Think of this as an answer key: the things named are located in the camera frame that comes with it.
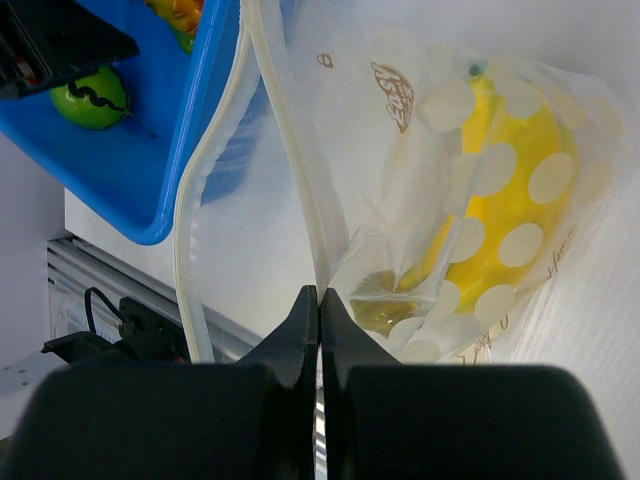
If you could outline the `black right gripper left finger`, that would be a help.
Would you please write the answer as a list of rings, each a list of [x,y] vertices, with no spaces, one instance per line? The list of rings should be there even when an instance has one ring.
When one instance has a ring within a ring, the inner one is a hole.
[[[310,479],[318,301],[233,364],[78,363],[35,390],[5,479]]]

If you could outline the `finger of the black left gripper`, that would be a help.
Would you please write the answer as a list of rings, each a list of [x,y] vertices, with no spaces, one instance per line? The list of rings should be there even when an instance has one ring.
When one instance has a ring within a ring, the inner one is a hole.
[[[80,74],[139,54],[136,41],[76,1],[31,1],[29,39],[49,78]]]

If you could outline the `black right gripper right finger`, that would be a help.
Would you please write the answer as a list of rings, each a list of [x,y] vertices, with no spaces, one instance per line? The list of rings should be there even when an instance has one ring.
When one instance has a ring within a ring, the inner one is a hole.
[[[405,365],[328,290],[319,308],[332,479],[620,479],[587,391],[543,365]]]

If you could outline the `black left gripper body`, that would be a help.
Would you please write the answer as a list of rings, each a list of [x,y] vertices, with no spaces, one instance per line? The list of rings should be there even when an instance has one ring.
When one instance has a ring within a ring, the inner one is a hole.
[[[64,1],[1,2],[1,99],[18,100],[65,82],[53,37]]]

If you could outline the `clear dotted zip top bag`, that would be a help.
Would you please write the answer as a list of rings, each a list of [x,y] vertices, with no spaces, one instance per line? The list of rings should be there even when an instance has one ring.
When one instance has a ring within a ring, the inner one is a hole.
[[[352,292],[409,267],[448,213],[455,120],[434,92],[474,63],[537,83],[573,131],[566,216],[515,305],[485,326],[410,319],[384,336],[404,362],[488,348],[523,323],[596,223],[628,148],[621,89],[635,1],[244,1],[220,104],[182,178],[174,272],[192,357],[214,314],[264,337],[300,287]]]

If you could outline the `yellow toy banana bunch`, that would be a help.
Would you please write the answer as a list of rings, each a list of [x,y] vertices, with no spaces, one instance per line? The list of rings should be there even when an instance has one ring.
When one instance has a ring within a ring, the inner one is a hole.
[[[496,323],[523,294],[578,175],[574,133],[537,83],[474,63],[434,97],[461,111],[447,216],[408,268],[374,272],[350,297],[356,322],[384,336],[410,319]]]

